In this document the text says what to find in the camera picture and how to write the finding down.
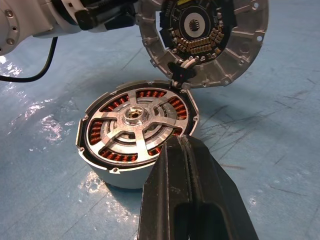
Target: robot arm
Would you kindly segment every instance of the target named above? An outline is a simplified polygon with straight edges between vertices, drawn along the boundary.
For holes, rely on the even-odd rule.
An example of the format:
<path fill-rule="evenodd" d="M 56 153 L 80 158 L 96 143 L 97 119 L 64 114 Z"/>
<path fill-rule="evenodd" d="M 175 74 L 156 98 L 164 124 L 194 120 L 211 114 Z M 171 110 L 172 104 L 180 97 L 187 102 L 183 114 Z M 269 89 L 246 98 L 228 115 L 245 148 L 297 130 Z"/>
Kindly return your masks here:
<path fill-rule="evenodd" d="M 53 38 L 133 26 L 138 0 L 0 0 L 0 56 L 30 36 Z"/>

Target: electric motor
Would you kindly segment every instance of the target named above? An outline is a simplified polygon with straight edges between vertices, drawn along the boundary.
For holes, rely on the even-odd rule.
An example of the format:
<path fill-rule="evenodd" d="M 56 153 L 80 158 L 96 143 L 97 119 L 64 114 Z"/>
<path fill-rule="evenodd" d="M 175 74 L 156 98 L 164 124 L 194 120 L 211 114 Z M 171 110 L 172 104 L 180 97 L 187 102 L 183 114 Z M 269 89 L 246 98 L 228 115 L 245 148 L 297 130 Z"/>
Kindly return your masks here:
<path fill-rule="evenodd" d="M 97 99 L 80 120 L 80 156 L 106 183 L 142 188 L 164 142 L 194 135 L 198 108 L 188 90 L 168 81 L 134 82 Z"/>

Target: blue floor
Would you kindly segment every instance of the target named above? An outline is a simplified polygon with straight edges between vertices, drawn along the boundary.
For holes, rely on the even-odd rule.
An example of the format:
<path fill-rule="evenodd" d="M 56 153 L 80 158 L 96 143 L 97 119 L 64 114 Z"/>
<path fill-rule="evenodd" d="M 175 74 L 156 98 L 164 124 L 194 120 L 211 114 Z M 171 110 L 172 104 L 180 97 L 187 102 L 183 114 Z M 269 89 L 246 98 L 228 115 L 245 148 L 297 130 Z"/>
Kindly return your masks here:
<path fill-rule="evenodd" d="M 202 140 L 237 184 L 260 240 L 320 240 L 320 2 L 271 0 L 249 70 L 197 89 Z M 49 39 L 0 57 L 0 74 L 44 65 Z M 0 239 L 135 240 L 142 191 L 107 187 L 79 157 L 85 109 L 116 86 L 164 79 L 138 27 L 60 37 L 45 77 L 0 83 Z"/>

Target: aluminum rotor spoke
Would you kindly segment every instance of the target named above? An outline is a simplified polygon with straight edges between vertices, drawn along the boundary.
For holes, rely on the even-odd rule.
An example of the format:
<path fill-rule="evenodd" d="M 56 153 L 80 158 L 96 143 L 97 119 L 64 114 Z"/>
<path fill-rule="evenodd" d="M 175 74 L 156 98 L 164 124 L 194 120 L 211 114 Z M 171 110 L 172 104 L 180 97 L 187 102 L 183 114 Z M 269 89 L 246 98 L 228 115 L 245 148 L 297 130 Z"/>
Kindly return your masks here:
<path fill-rule="evenodd" d="M 97 111 L 93 116 L 92 116 L 92 120 L 107 120 L 107 119 L 113 119 L 113 120 L 117 120 L 119 117 L 119 113 L 118 112 L 113 112 L 113 111 L 109 111 L 109 112 L 101 112 L 101 111 Z"/>
<path fill-rule="evenodd" d="M 136 144 L 137 153 L 138 153 L 137 162 L 141 162 L 146 159 L 149 159 L 150 156 L 148 154 L 148 149 L 147 149 L 147 145 L 146 145 L 146 141 L 145 141 L 144 133 L 142 129 L 135 130 L 134 135 L 135 135 L 135 144 Z"/>
<path fill-rule="evenodd" d="M 131 105 L 137 104 L 137 91 L 136 90 L 128 91 L 128 97 L 129 97 L 129 103 Z"/>
<path fill-rule="evenodd" d="M 160 124 L 160 125 L 165 125 L 167 127 L 183 129 L 187 127 L 188 120 L 177 120 L 177 119 L 165 117 L 165 116 L 155 116 L 152 118 L 150 125 L 153 125 L 153 124 Z"/>

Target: circuit board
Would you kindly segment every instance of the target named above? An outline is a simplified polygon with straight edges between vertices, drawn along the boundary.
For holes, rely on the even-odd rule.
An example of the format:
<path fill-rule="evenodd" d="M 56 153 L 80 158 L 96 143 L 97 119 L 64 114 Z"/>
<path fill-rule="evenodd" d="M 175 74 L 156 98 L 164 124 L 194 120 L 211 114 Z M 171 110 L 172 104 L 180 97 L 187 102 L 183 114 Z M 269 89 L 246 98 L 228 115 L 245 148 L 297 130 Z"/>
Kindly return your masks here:
<path fill-rule="evenodd" d="M 233 11 L 230 0 L 166 0 L 160 13 L 163 43 L 183 60 L 214 60 L 237 25 Z"/>

